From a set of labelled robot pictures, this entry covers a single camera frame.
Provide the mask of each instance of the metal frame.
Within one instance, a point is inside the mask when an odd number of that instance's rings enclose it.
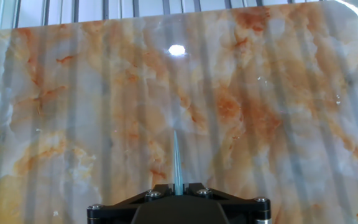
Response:
[[[9,10],[7,8],[5,8],[5,5],[7,4],[6,0],[0,0],[0,29],[6,29],[6,28],[18,28],[20,27],[19,25],[19,19],[21,17],[21,6],[22,6],[22,1],[25,0],[15,0],[14,1],[14,9],[13,9],[13,17],[12,18],[7,18],[4,15],[4,11]],[[93,2],[93,0],[38,0],[38,1],[42,1],[42,14],[40,16],[40,26],[46,26],[50,24],[50,7],[51,7],[51,2],[53,1],[54,4],[59,4],[59,8],[57,9],[57,11],[60,11],[60,16],[57,20],[57,24],[61,24],[61,23],[66,23],[68,22],[67,20],[63,21],[62,17],[63,14],[71,14],[71,21],[70,22],[81,22],[80,19],[80,2],[82,3],[88,3],[88,1]],[[67,10],[65,10],[63,8],[63,2],[64,1],[70,1],[71,2],[71,12],[67,12]],[[140,6],[140,2],[142,2],[144,4],[145,1],[150,1],[151,4],[153,4],[153,2],[157,2],[158,4],[160,4],[160,2],[162,3],[162,12],[161,14],[164,15],[168,15],[171,13],[186,13],[186,12],[201,12],[203,11],[203,4],[205,5],[210,5],[210,3],[212,2],[211,0],[99,0],[100,4],[101,4],[101,17],[100,19],[122,19],[124,17],[142,17],[142,12],[141,12],[141,6]],[[251,6],[263,6],[264,5],[264,1],[267,0],[214,0],[213,3],[219,3],[219,5],[221,6],[221,9],[231,9],[232,7],[251,7]],[[282,1],[287,1],[289,4],[294,3],[294,0],[274,0],[277,1],[278,3],[282,3]],[[174,12],[172,12],[172,8],[171,7],[178,7],[180,4],[180,9],[176,9],[174,10]],[[11,26],[10,27],[2,27],[2,20],[10,20],[11,22]]]

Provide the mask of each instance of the bolt head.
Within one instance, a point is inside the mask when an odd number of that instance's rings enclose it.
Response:
[[[265,197],[259,196],[259,197],[254,198],[254,200],[257,202],[266,202],[268,199]]]
[[[99,210],[101,208],[103,208],[104,205],[101,205],[101,204],[94,204],[94,205],[91,205],[88,207],[88,209],[90,210]]]
[[[197,193],[199,195],[207,195],[207,194],[211,193],[211,190],[210,189],[201,189],[201,190],[197,190]]]
[[[160,192],[148,191],[146,196],[147,197],[159,197],[161,195]]]

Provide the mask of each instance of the black mount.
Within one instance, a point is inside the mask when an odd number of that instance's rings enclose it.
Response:
[[[116,205],[90,206],[88,224],[271,223],[269,199],[244,200],[201,183],[189,184],[181,196],[174,191],[159,184]]]

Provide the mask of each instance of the glossy panel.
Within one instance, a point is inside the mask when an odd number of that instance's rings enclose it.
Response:
[[[358,7],[0,31],[0,223],[172,183],[174,131],[184,182],[264,195],[273,223],[358,222]]]

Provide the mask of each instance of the polished marble surface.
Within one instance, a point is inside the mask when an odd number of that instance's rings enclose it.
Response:
[[[358,223],[358,9],[316,2],[0,30],[0,223],[173,182]]]

